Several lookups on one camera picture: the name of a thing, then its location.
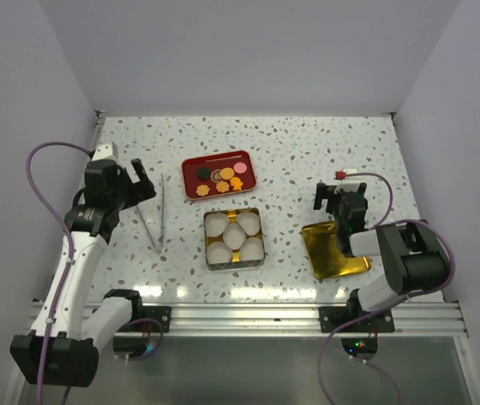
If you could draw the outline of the black round cookie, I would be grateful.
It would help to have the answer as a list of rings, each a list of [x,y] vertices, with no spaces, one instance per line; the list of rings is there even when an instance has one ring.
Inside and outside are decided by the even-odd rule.
[[[207,180],[211,175],[211,170],[207,167],[201,167],[197,170],[197,178],[201,181]]]

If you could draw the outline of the orange flower cookie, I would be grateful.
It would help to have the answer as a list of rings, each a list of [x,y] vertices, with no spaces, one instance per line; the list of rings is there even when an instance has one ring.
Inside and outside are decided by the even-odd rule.
[[[205,184],[201,184],[197,187],[196,189],[196,194],[199,196],[199,197],[205,197],[207,196],[209,193],[211,192],[211,189],[208,185],[205,185]]]

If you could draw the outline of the metal tongs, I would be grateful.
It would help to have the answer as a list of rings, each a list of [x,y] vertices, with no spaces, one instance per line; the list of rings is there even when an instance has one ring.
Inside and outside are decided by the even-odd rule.
[[[165,180],[160,175],[157,184],[156,198],[144,201],[135,206],[135,210],[143,222],[153,249],[161,253],[164,246],[164,203],[165,203]]]

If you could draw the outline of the pink round cookie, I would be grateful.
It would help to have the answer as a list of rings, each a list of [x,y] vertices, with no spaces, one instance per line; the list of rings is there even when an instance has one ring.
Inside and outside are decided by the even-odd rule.
[[[244,174],[247,172],[247,165],[243,162],[238,162],[234,165],[234,171],[238,174]]]

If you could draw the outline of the green square cookie tin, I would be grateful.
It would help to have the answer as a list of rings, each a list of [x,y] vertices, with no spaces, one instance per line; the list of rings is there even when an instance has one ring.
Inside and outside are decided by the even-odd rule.
[[[203,216],[205,262],[210,271],[260,267],[266,260],[257,208],[207,212]]]

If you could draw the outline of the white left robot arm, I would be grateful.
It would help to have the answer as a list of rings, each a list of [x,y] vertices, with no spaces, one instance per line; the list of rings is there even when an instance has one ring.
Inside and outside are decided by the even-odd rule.
[[[93,159],[84,170],[84,188],[62,222],[66,235],[49,294],[29,332],[16,335],[10,353],[32,385],[87,387],[100,351],[120,329],[132,332],[150,320],[134,289],[112,289],[100,307],[84,316],[90,285],[120,211],[156,196],[140,159],[138,181],[113,159]]]

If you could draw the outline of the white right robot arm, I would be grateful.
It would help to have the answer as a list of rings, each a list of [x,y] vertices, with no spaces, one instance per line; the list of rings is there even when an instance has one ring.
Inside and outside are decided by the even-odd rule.
[[[321,329],[364,331],[391,321],[391,308],[409,298],[443,289],[456,270],[448,244],[427,222],[404,219],[369,228],[363,182],[350,186],[319,183],[313,208],[332,220],[302,229],[317,279],[338,278],[370,269],[379,257],[383,273],[352,290],[343,308],[322,307]]]

